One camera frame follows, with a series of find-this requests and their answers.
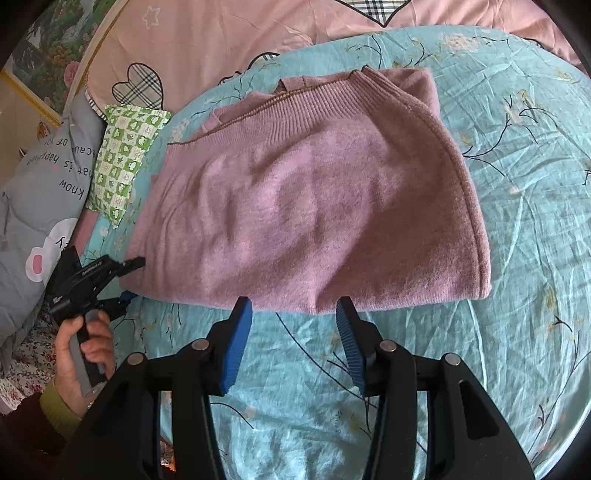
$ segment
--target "black gripper frame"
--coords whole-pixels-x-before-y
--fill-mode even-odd
[[[119,263],[107,255],[85,267],[80,265],[75,247],[67,247],[48,284],[49,313],[60,325],[63,320],[84,316],[91,310],[104,310],[111,320],[125,315],[136,296],[124,292],[119,298],[98,300],[97,295],[115,277],[122,277],[145,265],[143,257]]]
[[[160,398],[171,391],[175,479],[225,480],[209,396],[225,395],[236,380],[251,323],[252,304],[240,297],[228,320],[215,323],[206,339],[175,355],[128,356],[82,419],[52,478],[163,478]],[[114,455],[107,458],[106,452]]]
[[[349,297],[336,320],[353,382],[379,396],[363,480],[411,480],[417,391],[427,392],[427,480],[534,480],[517,439],[468,366],[455,353],[415,356],[359,318]]]

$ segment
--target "sweater sleeve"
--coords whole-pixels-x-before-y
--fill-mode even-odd
[[[16,410],[4,416],[4,426],[14,441],[26,449],[44,452],[50,456],[61,453],[65,438],[57,433],[41,409],[41,394],[25,398]]]
[[[80,424],[80,419],[61,399],[53,382],[43,392],[39,405],[53,429],[66,441],[70,440]]]

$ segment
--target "pink blanket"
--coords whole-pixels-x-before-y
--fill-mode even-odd
[[[428,70],[281,82],[170,144],[122,288],[174,303],[333,312],[480,299],[490,252]]]
[[[496,28],[580,65],[531,0],[130,0],[89,67],[88,90],[102,109],[127,102],[176,113],[257,59],[415,25]]]

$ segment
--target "green sleeve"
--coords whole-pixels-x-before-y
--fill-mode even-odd
[[[70,440],[80,424],[80,419],[61,399],[53,382],[47,386],[39,403],[45,417],[55,431],[66,440]]]

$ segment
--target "blue gripper pad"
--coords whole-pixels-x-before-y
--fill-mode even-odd
[[[138,295],[137,293],[132,293],[129,290],[125,290],[121,293],[121,295],[119,295],[119,299],[121,301],[131,301],[134,298],[136,298]]]
[[[365,392],[365,357],[355,340],[355,333],[351,322],[361,322],[353,302],[349,297],[342,297],[336,303],[336,326],[339,330],[340,341],[343,343],[349,375],[353,383],[363,393]]]
[[[228,320],[235,322],[236,327],[223,356],[222,376],[220,378],[220,390],[223,395],[228,393],[230,387],[236,382],[240,370],[242,355],[246,348],[248,334],[251,331],[252,302],[246,297],[240,297]]]

